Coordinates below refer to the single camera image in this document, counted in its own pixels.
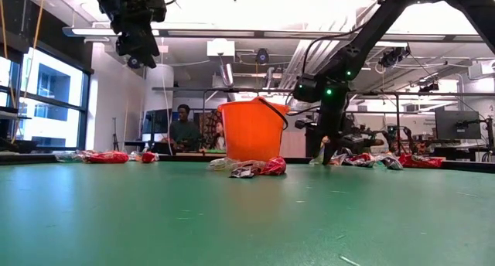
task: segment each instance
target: person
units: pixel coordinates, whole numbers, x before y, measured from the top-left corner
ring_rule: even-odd
[[[216,134],[213,138],[212,146],[215,150],[225,150],[224,124],[222,124],[222,122],[217,122]]]
[[[199,147],[201,134],[198,127],[188,119],[191,109],[187,104],[181,104],[177,111],[179,120],[170,124],[170,138],[178,150],[195,151]]]

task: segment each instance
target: dark shirt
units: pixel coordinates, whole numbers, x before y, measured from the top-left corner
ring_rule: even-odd
[[[174,121],[170,124],[170,138],[178,144],[185,142],[186,150],[196,150],[200,137],[200,130],[191,121]]]

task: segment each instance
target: crumpled plastic bag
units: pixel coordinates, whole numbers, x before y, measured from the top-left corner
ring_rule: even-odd
[[[270,159],[265,168],[261,171],[261,175],[280,176],[285,173],[287,163],[281,156]]]
[[[84,162],[84,155],[79,152],[74,153],[58,153],[55,154],[55,159],[58,162]]]
[[[353,165],[353,166],[371,168],[374,166],[375,162],[376,160],[372,155],[368,153],[364,153],[354,157],[346,158],[343,161],[343,165]]]
[[[213,171],[231,171],[233,165],[237,163],[239,163],[238,160],[229,158],[216,159],[210,162],[210,164],[207,166],[207,169]]]
[[[129,156],[124,152],[110,151],[103,153],[88,153],[84,157],[85,162],[89,163],[126,163],[129,160]]]
[[[392,154],[378,154],[375,155],[374,158],[375,160],[377,160],[377,162],[381,162],[384,166],[386,166],[387,169],[392,169],[392,170],[404,169],[401,162],[399,162],[399,160]]]
[[[252,168],[250,166],[240,167],[232,171],[232,173],[230,174],[230,178],[249,179],[249,178],[253,178],[254,176],[255,174],[253,173]]]
[[[343,161],[346,160],[347,156],[348,154],[334,155],[330,159],[330,162],[328,162],[328,165],[342,165]]]
[[[141,157],[142,163],[152,163],[158,160],[160,160],[159,155],[151,152],[146,152]]]
[[[420,155],[402,154],[399,162],[406,168],[439,169],[442,167],[442,158],[430,158]]]

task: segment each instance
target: man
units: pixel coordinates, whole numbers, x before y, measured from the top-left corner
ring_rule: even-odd
[[[175,142],[177,149],[196,151],[200,143],[200,130],[189,121],[190,108],[187,104],[181,104],[177,111],[179,120],[170,124],[170,138]]]

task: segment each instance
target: red plastic bag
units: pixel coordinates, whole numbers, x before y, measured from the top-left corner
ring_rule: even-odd
[[[146,152],[145,154],[142,155],[141,161],[142,163],[152,163],[158,161],[158,155],[153,154],[151,152]]]
[[[402,154],[399,162],[407,168],[439,169],[442,167],[442,158],[429,158],[418,155]]]
[[[270,175],[270,176],[279,176],[285,173],[287,169],[287,164],[285,163],[284,158],[276,157],[270,159],[263,171],[261,171],[260,175]]]
[[[125,163],[128,160],[127,154],[117,151],[89,154],[85,158],[86,162],[91,163]]]

